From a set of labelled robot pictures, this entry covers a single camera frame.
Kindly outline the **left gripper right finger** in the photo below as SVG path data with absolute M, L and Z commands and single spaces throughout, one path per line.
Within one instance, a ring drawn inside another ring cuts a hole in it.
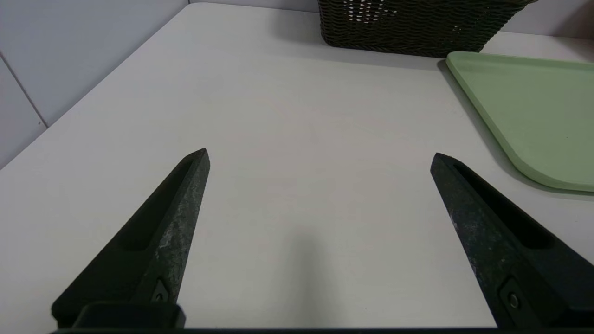
M 461 161 L 430 172 L 497 328 L 593 328 L 588 260 Z

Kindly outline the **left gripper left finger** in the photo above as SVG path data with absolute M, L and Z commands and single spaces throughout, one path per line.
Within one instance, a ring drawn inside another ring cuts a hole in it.
M 58 328 L 182 328 L 178 306 L 210 171 L 185 156 L 52 304 Z

